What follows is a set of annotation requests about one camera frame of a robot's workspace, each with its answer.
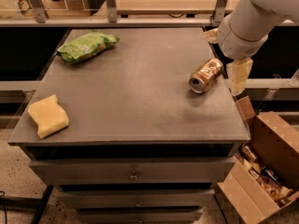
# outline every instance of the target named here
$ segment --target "brown cardboard box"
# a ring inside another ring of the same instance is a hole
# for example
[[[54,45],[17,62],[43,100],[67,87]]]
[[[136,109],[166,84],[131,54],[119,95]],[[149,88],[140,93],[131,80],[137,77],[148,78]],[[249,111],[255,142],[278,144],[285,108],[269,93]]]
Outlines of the brown cardboard box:
[[[253,117],[248,97],[237,105],[243,110],[244,120],[249,122],[250,146],[259,163],[275,170],[283,186],[299,189],[299,132],[275,112]],[[237,159],[230,174],[218,185],[246,223],[259,223],[281,209]],[[298,196],[296,191],[287,205]]]

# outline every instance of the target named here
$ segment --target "green plastic bag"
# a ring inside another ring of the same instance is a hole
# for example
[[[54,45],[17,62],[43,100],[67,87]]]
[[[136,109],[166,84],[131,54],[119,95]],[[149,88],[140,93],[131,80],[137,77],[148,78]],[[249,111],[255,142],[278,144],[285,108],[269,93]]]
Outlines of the green plastic bag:
[[[115,35],[105,35],[98,31],[91,32],[71,40],[57,49],[56,54],[68,63],[78,63],[110,49],[120,39]]]

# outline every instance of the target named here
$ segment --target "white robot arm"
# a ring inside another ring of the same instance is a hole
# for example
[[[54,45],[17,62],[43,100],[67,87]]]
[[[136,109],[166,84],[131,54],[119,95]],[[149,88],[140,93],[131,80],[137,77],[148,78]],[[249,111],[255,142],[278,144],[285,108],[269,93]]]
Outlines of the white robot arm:
[[[267,40],[268,33],[285,20],[299,22],[299,0],[240,0],[224,18],[216,37],[223,54],[234,59],[227,64],[232,95],[245,88],[252,67],[250,57]]]

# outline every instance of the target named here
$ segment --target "can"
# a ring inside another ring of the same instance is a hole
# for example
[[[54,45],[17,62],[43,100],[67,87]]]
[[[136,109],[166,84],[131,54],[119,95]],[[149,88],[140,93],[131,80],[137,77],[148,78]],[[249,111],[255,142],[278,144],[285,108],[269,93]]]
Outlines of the can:
[[[205,92],[211,88],[216,78],[219,77],[223,71],[223,63],[216,58],[212,58],[190,75],[189,85],[196,93]]]
[[[288,200],[287,198],[282,198],[278,201],[275,201],[275,203],[279,206],[279,207],[282,207],[284,205],[286,205],[287,203],[289,203],[290,200]]]
[[[243,154],[244,158],[248,161],[256,162],[258,160],[257,155],[254,153],[254,151],[249,145],[243,144],[240,146],[239,150]]]
[[[257,172],[254,168],[249,169],[249,173],[253,176],[255,180],[259,180],[260,182],[263,181],[259,172]]]
[[[267,167],[264,167],[261,170],[261,175],[264,175],[264,176],[272,179],[277,184],[281,185],[280,177],[273,170],[271,170],[271,169],[269,169]]]

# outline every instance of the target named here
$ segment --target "floor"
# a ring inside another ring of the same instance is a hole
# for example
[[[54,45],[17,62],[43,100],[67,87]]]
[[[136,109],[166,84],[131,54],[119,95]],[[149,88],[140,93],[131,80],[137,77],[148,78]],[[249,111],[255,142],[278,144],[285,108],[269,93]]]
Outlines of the floor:
[[[10,133],[11,130],[8,129],[0,130],[0,190],[7,196],[41,198],[46,186],[28,167],[29,158],[18,147],[11,147],[7,143]],[[75,211],[65,207],[57,199],[57,193],[58,191],[54,189],[50,195],[40,224],[80,224]],[[8,210],[7,224],[29,224],[33,215],[34,210]],[[0,223],[5,223],[5,215],[1,209]],[[204,214],[194,224],[216,223],[244,223],[218,188],[216,188],[215,198],[204,207]],[[299,202],[293,203],[263,222],[263,224],[272,223],[299,223]]]

